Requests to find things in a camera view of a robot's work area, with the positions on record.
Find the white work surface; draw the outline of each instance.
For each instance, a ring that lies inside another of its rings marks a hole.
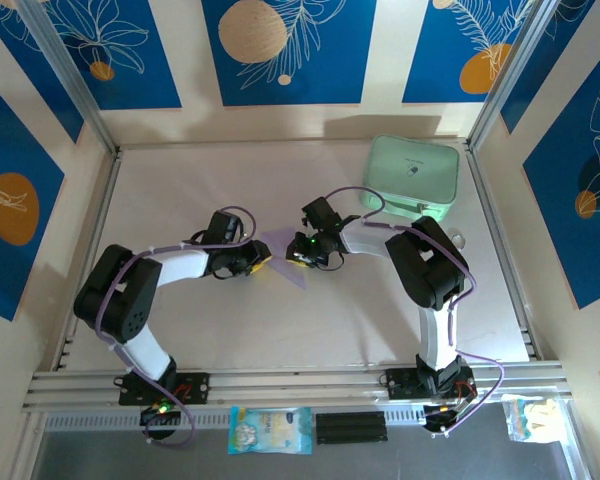
[[[475,294],[459,306],[459,348],[526,361],[462,144],[450,145],[461,153],[460,176],[456,203],[442,226],[464,235],[462,254],[478,281]],[[112,243],[134,251],[177,244],[227,205],[249,209],[259,232],[302,229],[303,206],[338,187],[361,184],[369,146],[369,141],[324,141],[125,151],[100,252]],[[330,202],[343,217],[368,211],[354,192]],[[375,218],[409,223],[384,214]],[[345,258],[337,272],[303,269],[306,290],[269,267],[247,278],[170,284],[156,294],[151,329],[181,368],[413,363],[420,335],[417,308],[393,265],[368,255]],[[69,370],[121,367],[82,322],[70,352]]]

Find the gray floor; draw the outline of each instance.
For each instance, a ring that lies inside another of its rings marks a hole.
[[[227,454],[226,430],[203,430],[184,451],[149,446],[138,432],[50,433],[36,480],[570,478],[560,444],[509,440],[502,407],[486,405],[449,439],[392,428],[382,444],[314,446],[310,456]]]

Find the beige wall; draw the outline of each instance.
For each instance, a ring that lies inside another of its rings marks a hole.
[[[69,272],[103,151],[88,129],[73,144],[1,41],[0,95],[65,174],[16,318],[0,318],[1,469],[31,374],[54,350],[71,300]]]
[[[200,1],[151,2],[182,109],[104,116],[122,144],[464,136],[482,103],[402,105],[428,1],[378,0],[360,105],[242,108],[222,106]]]
[[[577,310],[522,164],[600,59],[600,0],[509,136],[498,121],[479,151],[537,337],[563,363],[600,466],[600,300]]]

